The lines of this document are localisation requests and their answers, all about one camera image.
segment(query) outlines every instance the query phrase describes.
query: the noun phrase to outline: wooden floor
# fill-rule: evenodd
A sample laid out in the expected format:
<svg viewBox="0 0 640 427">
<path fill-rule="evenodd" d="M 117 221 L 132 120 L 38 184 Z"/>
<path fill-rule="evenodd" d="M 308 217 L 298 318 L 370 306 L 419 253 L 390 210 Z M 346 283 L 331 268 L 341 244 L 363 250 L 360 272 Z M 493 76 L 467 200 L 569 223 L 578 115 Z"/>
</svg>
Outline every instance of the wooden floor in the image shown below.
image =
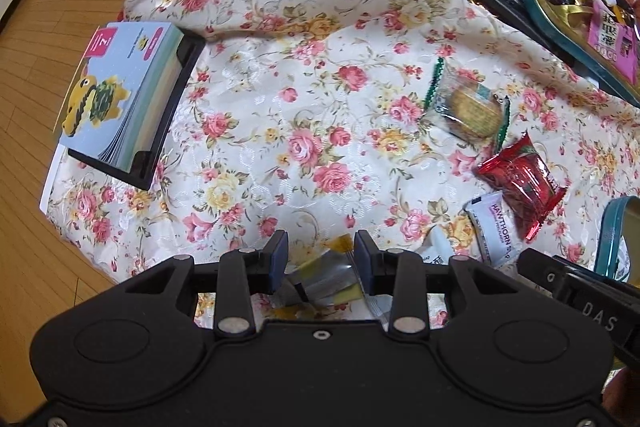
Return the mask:
<svg viewBox="0 0 640 427">
<path fill-rule="evenodd" d="M 38 209 L 54 150 L 50 129 L 95 27 L 122 0 L 22 0 L 0 33 L 0 416 L 44 398 L 29 365 L 47 319 L 110 287 Z"/>
</svg>

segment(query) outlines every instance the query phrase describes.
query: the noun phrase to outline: black card tray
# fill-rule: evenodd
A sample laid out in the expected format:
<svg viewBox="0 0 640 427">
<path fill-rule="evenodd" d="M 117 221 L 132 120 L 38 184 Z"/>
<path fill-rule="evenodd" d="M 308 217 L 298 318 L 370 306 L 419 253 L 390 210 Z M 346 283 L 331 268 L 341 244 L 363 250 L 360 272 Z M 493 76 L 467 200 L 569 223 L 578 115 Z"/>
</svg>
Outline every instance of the black card tray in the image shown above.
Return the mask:
<svg viewBox="0 0 640 427">
<path fill-rule="evenodd" d="M 104 172 L 118 180 L 124 181 L 129 185 L 133 185 L 141 190 L 149 190 L 151 183 L 154 179 L 156 172 L 156 165 L 158 165 L 158 158 L 162 152 L 162 146 L 164 145 L 164 138 L 169 131 L 169 126 L 174 119 L 175 109 L 178 107 L 178 103 L 182 97 L 182 92 L 189 82 L 191 71 L 196 65 L 198 57 L 204 49 L 205 40 L 199 35 L 193 32 L 182 30 L 184 38 L 178 45 L 176 51 L 178 60 L 182 65 L 182 71 L 178 75 L 174 89 L 171 92 L 169 101 L 166 105 L 166 109 L 162 114 L 160 124 L 158 125 L 158 131 L 151 145 L 150 151 L 140 151 L 134 158 L 129 172 L 116 169 L 100 160 L 95 158 L 89 158 L 78 151 L 68 149 L 69 156 L 75 158 L 78 161 L 84 162 L 87 165 Z"/>
</svg>

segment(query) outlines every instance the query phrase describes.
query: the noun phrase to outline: screw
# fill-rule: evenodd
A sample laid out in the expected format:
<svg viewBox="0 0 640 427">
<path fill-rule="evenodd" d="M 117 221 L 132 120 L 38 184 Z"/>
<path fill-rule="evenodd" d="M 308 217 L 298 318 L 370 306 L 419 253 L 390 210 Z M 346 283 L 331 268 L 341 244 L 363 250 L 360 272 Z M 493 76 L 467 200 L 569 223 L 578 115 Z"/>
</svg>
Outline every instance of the screw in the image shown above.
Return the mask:
<svg viewBox="0 0 640 427">
<path fill-rule="evenodd" d="M 401 333 L 419 333 L 426 327 L 424 320 L 418 317 L 400 317 L 394 320 L 394 328 Z"/>
<path fill-rule="evenodd" d="M 331 336 L 331 333 L 329 333 L 329 331 L 324 331 L 324 330 L 314 331 L 314 338 L 319 341 L 325 341 L 330 336 Z"/>
<path fill-rule="evenodd" d="M 218 329 L 225 333 L 243 333 L 249 329 L 249 321 L 242 317 L 225 317 L 218 323 Z"/>
</svg>

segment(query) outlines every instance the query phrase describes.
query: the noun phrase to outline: white floral fabric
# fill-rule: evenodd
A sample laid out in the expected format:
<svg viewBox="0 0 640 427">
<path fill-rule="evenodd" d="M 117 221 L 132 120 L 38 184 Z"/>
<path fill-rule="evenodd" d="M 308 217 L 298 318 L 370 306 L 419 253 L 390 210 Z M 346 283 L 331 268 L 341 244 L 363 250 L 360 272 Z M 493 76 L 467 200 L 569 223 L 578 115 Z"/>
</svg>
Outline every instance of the white floral fabric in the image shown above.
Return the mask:
<svg viewBox="0 0 640 427">
<path fill-rule="evenodd" d="M 150 191 L 64 155 L 47 215 L 114 281 L 289 232 L 290 259 L 369 230 L 417 248 L 443 225 L 479 258 L 463 205 L 491 145 L 424 126 L 437 58 L 507 93 L 505 144 L 529 131 L 567 194 L 532 246 L 593 266 L 609 200 L 639 194 L 638 110 L 466 0 L 126 0 L 130 20 L 207 39 Z"/>
</svg>

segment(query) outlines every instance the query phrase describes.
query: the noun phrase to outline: red foil wrapper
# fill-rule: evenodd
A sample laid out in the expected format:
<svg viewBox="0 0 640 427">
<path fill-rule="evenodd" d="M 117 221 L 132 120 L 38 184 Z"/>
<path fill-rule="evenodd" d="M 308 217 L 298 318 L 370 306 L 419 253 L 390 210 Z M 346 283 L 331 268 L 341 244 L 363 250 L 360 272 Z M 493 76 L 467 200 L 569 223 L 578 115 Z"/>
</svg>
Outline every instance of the red foil wrapper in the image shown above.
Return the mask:
<svg viewBox="0 0 640 427">
<path fill-rule="evenodd" d="M 525 133 L 512 146 L 480 164 L 476 171 L 502 195 L 513 209 L 516 227 L 527 241 L 532 241 L 551 212 L 566 193 Z"/>
</svg>

